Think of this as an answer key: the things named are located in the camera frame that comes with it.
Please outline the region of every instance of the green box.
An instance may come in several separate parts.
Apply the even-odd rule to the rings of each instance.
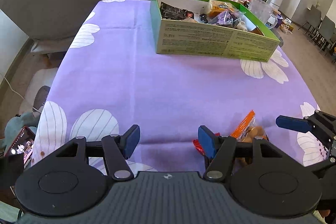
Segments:
[[[151,20],[156,53],[228,57],[267,62],[279,39],[243,5],[230,0],[238,10],[245,12],[250,26],[258,26],[264,36],[251,32],[204,23],[163,19],[161,2],[187,9],[199,16],[209,0],[151,0]]]

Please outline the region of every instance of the transparent plastic pitcher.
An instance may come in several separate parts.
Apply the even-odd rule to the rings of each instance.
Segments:
[[[278,23],[278,19],[275,15],[273,15],[273,8],[262,0],[251,0],[249,5],[249,11],[251,11],[259,20],[265,24],[270,17],[275,18],[275,22],[269,29],[275,27]]]

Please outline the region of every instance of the gray chair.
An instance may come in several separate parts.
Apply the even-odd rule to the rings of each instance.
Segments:
[[[314,41],[314,39],[317,38],[315,43],[319,44],[319,41],[322,39],[323,44],[319,44],[321,49],[323,49],[327,43],[329,45],[334,44],[334,42],[331,41],[331,38],[335,31],[335,23],[329,17],[325,16],[321,26],[316,30],[318,31],[318,34],[315,35],[312,40]]]
[[[312,31],[310,32],[310,34],[314,31],[317,30],[318,27],[321,24],[321,11],[319,9],[317,9],[314,5],[311,6],[310,11],[308,11],[308,15],[307,15],[307,21],[300,26],[299,30],[306,24],[308,23],[310,26],[307,29],[306,33],[310,30],[311,27],[313,27]]]

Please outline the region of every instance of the floral tablecloth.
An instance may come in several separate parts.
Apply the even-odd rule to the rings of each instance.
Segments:
[[[33,164],[73,137],[100,140],[131,125],[141,139],[138,170],[204,171],[192,140],[206,125],[229,135],[250,110],[270,142],[310,165],[326,156],[310,133],[278,128],[279,115],[318,109],[300,74],[278,48],[267,63],[155,53],[150,1],[103,0],[68,50],[41,114]],[[105,172],[101,158],[90,164]]]

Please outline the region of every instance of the white cable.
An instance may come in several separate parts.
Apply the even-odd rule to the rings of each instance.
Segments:
[[[12,90],[12,92],[14,92],[14,93],[16,93],[17,95],[19,95],[24,101],[26,101],[29,105],[31,105],[31,106],[33,107],[33,110],[35,110],[35,111],[41,113],[41,112],[40,112],[38,109],[36,109],[30,102],[28,102],[25,98],[23,98],[23,96],[22,96],[19,92],[17,92],[17,91],[15,91],[14,89],[12,89],[11,84],[8,82],[8,80],[6,79],[6,77],[5,77],[4,75],[2,75],[1,73],[0,73],[0,75],[6,80],[7,84],[9,85],[9,88]]]

